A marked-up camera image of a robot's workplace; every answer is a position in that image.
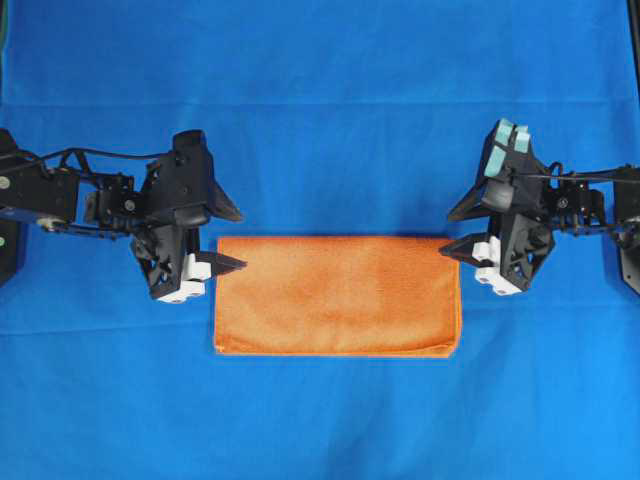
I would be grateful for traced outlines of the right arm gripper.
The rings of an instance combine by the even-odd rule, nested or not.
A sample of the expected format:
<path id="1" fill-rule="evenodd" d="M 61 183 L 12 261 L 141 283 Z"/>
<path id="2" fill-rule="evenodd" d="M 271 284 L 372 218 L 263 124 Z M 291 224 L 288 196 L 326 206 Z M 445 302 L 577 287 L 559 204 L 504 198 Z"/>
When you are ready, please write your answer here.
<path id="1" fill-rule="evenodd" d="M 439 248 L 450 259 L 477 268 L 474 278 L 499 296 L 527 291 L 555 247 L 552 230 L 523 214 L 494 215 L 489 233 L 469 234 Z"/>

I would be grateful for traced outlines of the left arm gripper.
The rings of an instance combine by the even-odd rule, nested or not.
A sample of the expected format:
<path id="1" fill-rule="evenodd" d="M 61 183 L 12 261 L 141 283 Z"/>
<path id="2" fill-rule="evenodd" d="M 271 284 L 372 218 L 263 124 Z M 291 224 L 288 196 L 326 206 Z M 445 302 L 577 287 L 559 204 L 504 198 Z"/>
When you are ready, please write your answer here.
<path id="1" fill-rule="evenodd" d="M 130 244 L 153 300 L 181 304 L 203 296 L 205 281 L 241 270 L 245 261 L 209 251 L 185 257 L 184 230 L 175 225 L 145 227 Z"/>

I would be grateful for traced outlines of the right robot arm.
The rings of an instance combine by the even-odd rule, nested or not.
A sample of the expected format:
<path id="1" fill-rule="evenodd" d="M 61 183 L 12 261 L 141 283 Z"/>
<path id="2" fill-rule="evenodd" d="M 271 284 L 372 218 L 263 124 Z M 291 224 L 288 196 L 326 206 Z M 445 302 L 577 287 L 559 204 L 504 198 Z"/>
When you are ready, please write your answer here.
<path id="1" fill-rule="evenodd" d="M 559 164 L 539 172 L 507 168 L 474 185 L 448 218 L 488 218 L 486 232 L 454 240 L 439 252 L 472 265 L 476 280 L 497 295 L 531 287 L 555 247 L 557 231 L 609 236 L 622 280 L 639 289 L 639 170 L 631 165 L 569 174 Z"/>

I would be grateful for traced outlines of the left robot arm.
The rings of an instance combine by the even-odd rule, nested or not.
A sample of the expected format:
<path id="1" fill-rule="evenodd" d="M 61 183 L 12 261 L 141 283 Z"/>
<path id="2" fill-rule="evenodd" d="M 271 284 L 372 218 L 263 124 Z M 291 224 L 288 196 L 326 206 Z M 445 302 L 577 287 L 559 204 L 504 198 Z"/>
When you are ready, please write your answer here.
<path id="1" fill-rule="evenodd" d="M 203 295 L 208 280 L 246 262 L 200 247 L 200 227 L 213 218 L 243 216 L 217 183 L 213 156 L 201 130 L 174 135 L 169 151 L 144 156 L 142 187 L 122 173 L 94 171 L 88 148 L 47 156 L 18 147 L 1 132 L 1 281 L 19 270 L 21 234 L 27 224 L 46 232 L 116 240 L 130 248 L 156 301 L 180 304 Z"/>

